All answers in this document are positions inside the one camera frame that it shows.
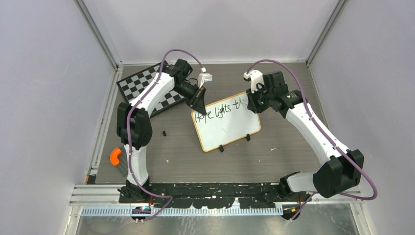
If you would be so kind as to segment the yellow framed whiteboard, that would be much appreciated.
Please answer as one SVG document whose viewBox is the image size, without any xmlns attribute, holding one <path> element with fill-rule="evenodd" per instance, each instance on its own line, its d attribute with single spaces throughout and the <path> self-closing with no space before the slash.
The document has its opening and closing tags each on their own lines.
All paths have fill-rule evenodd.
<svg viewBox="0 0 415 235">
<path fill-rule="evenodd" d="M 247 102 L 245 92 L 241 92 L 206 106 L 206 115 L 196 111 L 191 112 L 191 118 L 204 152 L 218 149 L 226 144 L 243 137 L 253 135 L 261 130 L 258 114 L 241 104 Z"/>
</svg>

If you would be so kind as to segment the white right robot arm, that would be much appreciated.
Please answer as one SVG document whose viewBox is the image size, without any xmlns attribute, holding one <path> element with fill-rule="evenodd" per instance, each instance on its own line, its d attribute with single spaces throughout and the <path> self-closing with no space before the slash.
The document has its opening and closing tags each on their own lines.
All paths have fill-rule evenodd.
<svg viewBox="0 0 415 235">
<path fill-rule="evenodd" d="M 248 110 L 260 114 L 271 108 L 288 120 L 305 138 L 318 157 L 316 172 L 294 172 L 280 179 L 279 194 L 292 201 L 301 191 L 317 192 L 330 198 L 359 185 L 364 155 L 342 144 L 316 116 L 299 90 L 288 89 L 283 73 L 263 74 L 251 70 L 244 74 L 251 86 L 246 90 Z"/>
</svg>

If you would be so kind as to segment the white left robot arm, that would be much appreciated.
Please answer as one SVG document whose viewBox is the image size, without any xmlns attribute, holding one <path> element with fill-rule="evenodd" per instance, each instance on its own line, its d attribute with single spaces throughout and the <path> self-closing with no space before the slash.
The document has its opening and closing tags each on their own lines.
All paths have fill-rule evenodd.
<svg viewBox="0 0 415 235">
<path fill-rule="evenodd" d="M 120 103 L 117 108 L 116 133 L 120 137 L 127 154 L 128 175 L 122 193 L 143 203 L 151 195 L 149 174 L 146 164 L 146 148 L 153 129 L 150 116 L 155 107 L 170 91 L 184 97 L 192 110 L 206 115 L 205 92 L 202 85 L 193 85 L 188 80 L 192 73 L 191 65 L 183 59 L 175 64 L 162 64 L 152 82 L 130 103 Z"/>
</svg>

